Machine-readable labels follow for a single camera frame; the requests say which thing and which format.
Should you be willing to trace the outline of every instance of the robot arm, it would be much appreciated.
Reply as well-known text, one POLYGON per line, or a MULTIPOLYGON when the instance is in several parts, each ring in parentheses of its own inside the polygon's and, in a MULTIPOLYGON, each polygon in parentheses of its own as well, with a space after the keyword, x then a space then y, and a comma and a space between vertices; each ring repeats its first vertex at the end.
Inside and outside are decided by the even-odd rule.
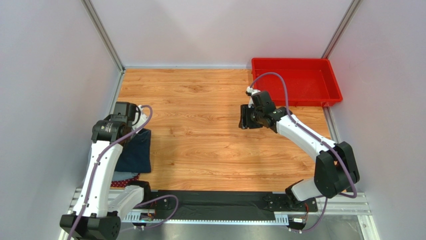
POLYGON ((350 183, 335 159, 335 156, 324 145, 334 146, 334 150, 342 158, 354 183, 360 179, 352 148, 346 142, 336 143, 329 140, 303 124, 291 111, 288 116, 285 107, 276 108, 267 91, 254 89, 247 91, 250 96, 249 104, 241 105, 241 129, 256 129, 266 127, 278 133, 303 149, 315 161, 314 177, 301 180, 289 186, 285 192, 292 204, 298 204, 309 198, 325 196, 333 198, 350 187, 350 183), (321 141, 308 134, 308 130, 321 141))
POLYGON ((143 113, 141 107, 128 102, 117 102, 114 113, 93 126, 90 164, 81 195, 73 208, 73 214, 62 215, 60 220, 60 226, 67 233, 70 233, 77 219, 77 214, 83 208, 87 189, 91 186, 85 210, 72 234, 75 239, 115 240, 120 232, 121 220, 137 204, 143 202, 144 188, 138 185, 129 185, 111 203, 108 203, 108 193, 114 169, 123 148, 130 140, 129 138, 112 146, 102 156, 100 162, 97 162, 97 158, 112 142, 135 130, 147 119, 148 117, 143 113), (97 165, 97 169, 91 182, 90 176, 95 165, 97 165))

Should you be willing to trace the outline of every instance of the metal frame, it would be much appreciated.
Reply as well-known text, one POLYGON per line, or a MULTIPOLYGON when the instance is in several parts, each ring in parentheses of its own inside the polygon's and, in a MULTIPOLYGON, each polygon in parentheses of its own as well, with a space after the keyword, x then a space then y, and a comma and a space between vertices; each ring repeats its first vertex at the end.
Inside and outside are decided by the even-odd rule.
MULTIPOLYGON (((110 38, 108 37, 108 34, 102 25, 102 22, 93 6, 93 3, 91 0, 81 0, 84 7, 87 10, 87 13, 89 14, 90 18, 93 21, 94 26, 96 27, 97 31, 99 32, 99 35, 102 39, 102 41, 105 44, 105 47, 107 48, 109 54, 111 55, 117 69, 120 72, 120 78, 118 81, 117 88, 114 93, 114 97, 112 99, 112 103, 110 106, 110 110, 114 110, 115 102, 118 99, 120 89, 123 83, 124 74, 127 68, 139 68, 143 69, 146 67, 143 66, 132 66, 132 67, 125 67, 123 63, 120 60, 120 57, 115 50, 113 44, 111 43, 110 38)), ((351 21, 352 17, 354 16, 356 10, 360 6, 360 3, 362 0, 353 0, 351 4, 349 5, 349 8, 347 9, 345 15, 343 16, 338 28, 336 29, 333 37, 331 38, 327 48, 325 49, 322 58, 328 59, 336 47, 339 39, 341 38, 342 34, 344 33, 345 29, 347 28, 349 22, 351 21)), ((330 107, 324 107, 323 108, 325 120, 327 122, 327 126, 330 132, 331 139, 335 142, 340 142, 341 139, 339 137, 339 132, 337 130, 333 114, 331 112, 330 107)), ((71 204, 69 206, 68 213, 71 213, 74 205, 77 202, 78 197, 81 194, 82 189, 77 188, 75 190, 73 199, 71 201, 71 204)), ((108 201, 112 201, 116 196, 122 192, 122 189, 110 189, 108 194, 108 201)), ((317 198, 317 205, 318 205, 318 212, 310 212, 310 215, 319 215, 324 207, 324 197, 317 198)), ((131 223, 131 222, 143 222, 143 220, 139 220, 137 217, 140 215, 141 212, 145 210, 143 209, 134 209, 132 212, 130 212, 123 220, 124 223, 131 223)), ((286 221, 288 221, 288 215, 296 215, 296 214, 304 214, 304 212, 275 212, 275 221, 216 221, 216 220, 178 220, 178 219, 171 219, 167 222, 167 224, 225 224, 225 225, 285 225, 286 221)), ((362 235, 365 240, 379 240, 380 237, 378 235, 373 216, 370 210, 370 207, 368 205, 366 196, 364 193, 358 193, 358 197, 356 199, 350 199, 343 196, 336 196, 334 198, 331 198, 328 200, 327 209, 325 211, 325 215, 355 215, 358 217, 358 222, 360 225, 360 228, 362 230, 362 235)), ((154 221, 151 221, 151 223, 159 222, 161 219, 155 219, 154 221)), ((59 240, 65 240, 67 238, 67 233, 65 231, 61 231, 59 240)))
POLYGON ((361 2, 363 0, 353 0, 349 8, 347 9, 346 13, 344 14, 342 20, 340 21, 340 24, 338 25, 336 32, 334 32, 333 37, 331 38, 330 43, 328 44, 327 48, 325 49, 324 53, 322 54, 322 59, 328 59, 330 55, 332 54, 332 51, 336 47, 338 41, 340 40, 343 32, 346 30, 346 27, 348 26, 349 22, 351 21, 352 17, 354 16, 355 12, 357 11, 358 7, 360 6, 361 2))
MULTIPOLYGON (((112 202, 123 189, 110 189, 108 194, 108 203, 112 202)), ((77 203, 81 195, 82 189, 77 188, 74 192, 71 204, 68 209, 68 213, 72 212, 74 205, 77 203)), ((274 194, 282 194, 283 192, 273 192, 274 194)), ((318 206, 318 212, 310 212, 311 216, 319 216, 323 210, 325 197, 317 197, 316 203, 318 206)), ((123 223, 159 223, 162 219, 154 219, 153 221, 140 220, 139 216, 141 213, 146 213, 146 209, 133 209, 123 220, 123 223)), ((249 226, 285 226, 288 225, 288 215, 303 215, 305 212, 287 212, 280 211, 274 212, 275 220, 269 221, 226 221, 226 220, 181 220, 171 219, 166 224, 204 224, 204 225, 249 225, 249 226)), ((337 195, 328 200, 327 209, 325 215, 339 215, 339 216, 357 216, 359 227, 362 230, 362 235, 365 240, 380 240, 377 232, 372 212, 368 204, 366 195, 362 192, 358 193, 358 197, 355 199, 348 198, 345 196, 337 195)), ((67 233, 61 231, 59 240, 67 239, 67 233)))
POLYGON ((114 48, 110 37, 107 34, 107 31, 104 28, 104 25, 102 25, 101 19, 99 18, 98 13, 95 10, 95 7, 93 6, 93 3, 91 0, 81 0, 81 3, 83 4, 84 8, 86 9, 90 19, 93 22, 94 27, 96 28, 97 32, 99 33, 100 38, 102 39, 103 43, 105 44, 106 49, 108 50, 109 54, 111 55, 112 60, 114 61, 115 66, 117 67, 118 71, 120 73, 123 73, 125 70, 125 67, 120 60, 120 57, 114 48))
POLYGON ((249 69, 252 64, 247 65, 145 65, 145 66, 125 66, 125 69, 249 69))

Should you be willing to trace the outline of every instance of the metal corner post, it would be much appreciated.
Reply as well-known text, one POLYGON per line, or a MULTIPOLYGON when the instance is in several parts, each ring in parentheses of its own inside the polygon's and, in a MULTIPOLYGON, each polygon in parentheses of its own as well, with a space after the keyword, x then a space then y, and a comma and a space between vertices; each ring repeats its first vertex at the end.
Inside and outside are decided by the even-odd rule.
POLYGON ((330 57, 338 41, 342 37, 343 32, 348 27, 349 22, 351 22, 352 17, 354 16, 355 12, 357 11, 362 1, 363 0, 352 0, 349 7, 347 8, 346 13, 344 14, 342 20, 340 21, 340 24, 338 25, 336 31, 334 32, 334 35, 331 38, 330 43, 328 43, 327 48, 322 54, 322 57, 321 57, 322 59, 328 59, 330 57))
POLYGON ((114 64, 116 65, 118 71, 120 73, 123 73, 125 70, 125 67, 120 60, 120 57, 114 48, 113 44, 111 43, 111 39, 107 34, 107 31, 105 30, 104 26, 102 25, 101 19, 98 16, 98 13, 95 10, 95 7, 93 6, 93 3, 91 0, 81 0, 81 3, 83 4, 84 8, 87 11, 87 14, 91 18, 94 27, 96 28, 97 32, 100 35, 100 38, 102 39, 103 43, 105 44, 106 49, 108 50, 109 54, 111 55, 112 60, 114 61, 114 64))
MULTIPOLYGON (((342 34, 346 30, 346 28, 349 25, 349 22, 351 21, 352 17, 354 16, 355 12, 357 11, 358 7, 360 6, 361 2, 363 0, 352 0, 349 7, 347 8, 346 13, 344 14, 342 20, 340 21, 340 24, 338 25, 336 31, 334 32, 333 37, 331 38, 330 42, 328 43, 327 48, 325 49, 324 53, 322 54, 322 59, 328 59, 330 55, 332 54, 333 50, 335 49, 337 43, 339 42, 340 38, 342 37, 342 34)), ((328 130, 330 131, 331 139, 335 142, 340 143, 341 139, 339 136, 339 132, 336 127, 335 120, 333 118, 333 113, 331 111, 330 107, 323 107, 322 108, 325 115, 325 120, 327 122, 328 130)))

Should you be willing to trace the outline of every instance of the white connector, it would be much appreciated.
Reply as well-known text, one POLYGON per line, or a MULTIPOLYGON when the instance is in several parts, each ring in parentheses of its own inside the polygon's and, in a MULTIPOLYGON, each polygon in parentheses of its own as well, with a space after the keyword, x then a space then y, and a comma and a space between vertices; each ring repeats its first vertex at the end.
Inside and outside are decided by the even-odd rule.
POLYGON ((245 90, 247 93, 251 94, 253 92, 253 88, 250 86, 247 87, 247 90, 245 90))
POLYGON ((138 116, 139 113, 136 113, 137 116, 135 116, 135 120, 133 121, 133 124, 135 124, 134 126, 132 126, 133 130, 139 128, 142 124, 144 124, 147 120, 148 120, 148 116, 145 115, 144 113, 144 108, 142 107, 142 105, 137 106, 140 109, 140 118, 138 116))
POLYGON ((301 218, 293 218, 293 222, 295 222, 295 223, 303 223, 303 219, 301 219, 301 218))
POLYGON ((141 230, 141 231, 144 231, 145 230, 145 226, 140 226, 140 227, 137 227, 137 226, 133 226, 133 229, 139 229, 139 230, 141 230))

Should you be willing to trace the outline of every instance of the folded cloth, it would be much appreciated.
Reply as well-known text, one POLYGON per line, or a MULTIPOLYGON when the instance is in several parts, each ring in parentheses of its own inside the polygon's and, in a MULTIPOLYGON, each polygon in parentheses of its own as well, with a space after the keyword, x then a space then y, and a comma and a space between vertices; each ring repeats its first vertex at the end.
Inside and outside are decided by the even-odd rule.
POLYGON ((111 182, 112 188, 125 188, 126 185, 132 181, 137 181, 139 179, 139 174, 133 178, 122 180, 122 181, 113 181, 111 182))
POLYGON ((115 172, 150 173, 151 130, 143 128, 127 143, 123 149, 115 172))
POLYGON ((137 175, 137 172, 115 171, 114 175, 112 175, 112 181, 115 182, 132 179, 137 175))

